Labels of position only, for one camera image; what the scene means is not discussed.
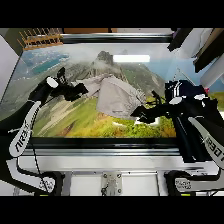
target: gray cloth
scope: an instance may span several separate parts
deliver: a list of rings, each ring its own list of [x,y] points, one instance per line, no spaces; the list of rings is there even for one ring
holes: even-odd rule
[[[89,91],[83,97],[98,97],[96,109],[112,117],[135,120],[130,115],[138,106],[146,103],[143,92],[112,74],[72,82],[74,86],[78,83],[83,83]]]

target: black border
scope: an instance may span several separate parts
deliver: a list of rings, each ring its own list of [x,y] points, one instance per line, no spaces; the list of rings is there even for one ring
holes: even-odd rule
[[[76,43],[170,43],[172,34],[63,34],[64,44]],[[176,138],[45,138],[32,137],[36,149],[167,149],[177,148]]]

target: metal bracket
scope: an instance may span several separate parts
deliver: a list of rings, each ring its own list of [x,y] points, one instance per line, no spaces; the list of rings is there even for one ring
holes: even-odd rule
[[[102,196],[120,196],[122,194],[121,172],[103,172],[101,193]]]

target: mountain image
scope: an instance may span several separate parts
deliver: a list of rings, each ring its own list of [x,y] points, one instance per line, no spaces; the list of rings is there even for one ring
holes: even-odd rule
[[[72,63],[69,55],[52,53],[50,60],[58,60],[51,65],[48,57],[41,57],[38,53],[38,63],[29,58],[26,69],[30,73],[22,72],[19,68],[17,76],[12,78],[1,105],[0,119],[9,116],[26,102],[30,92],[47,76],[56,76],[61,67],[65,67],[65,76],[69,82],[88,79],[101,74],[113,74],[116,78],[129,83],[136,89],[141,89],[148,99],[151,91],[155,90],[164,95],[165,81],[156,73],[150,71],[143,63],[114,63],[113,55],[107,51],[100,51],[92,61]],[[34,137],[173,137],[175,131],[170,120],[161,118],[160,125],[134,125],[134,121],[122,120],[107,116],[96,111],[96,98],[80,98],[74,102],[67,102],[63,96],[47,103],[38,112],[34,128]]]

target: mountain peak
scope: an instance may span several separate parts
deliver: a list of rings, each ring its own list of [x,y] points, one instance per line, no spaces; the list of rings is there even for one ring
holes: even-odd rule
[[[97,60],[104,61],[106,64],[113,65],[113,55],[111,55],[107,51],[101,51],[98,56]]]

